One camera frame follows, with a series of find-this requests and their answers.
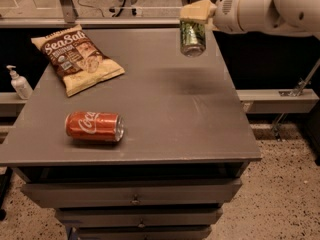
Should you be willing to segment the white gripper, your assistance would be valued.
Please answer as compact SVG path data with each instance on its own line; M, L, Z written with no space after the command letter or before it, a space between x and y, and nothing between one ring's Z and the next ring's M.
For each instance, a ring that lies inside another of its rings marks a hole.
M238 34L268 32L277 24L273 0L200 0L183 6L179 18L185 22L213 24L222 32Z

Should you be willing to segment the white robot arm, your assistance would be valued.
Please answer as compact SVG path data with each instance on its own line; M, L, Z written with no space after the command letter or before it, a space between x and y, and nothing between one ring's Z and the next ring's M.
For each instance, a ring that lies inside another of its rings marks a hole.
M229 34L261 32L269 35L320 39L320 0L200 0L185 5L180 19Z

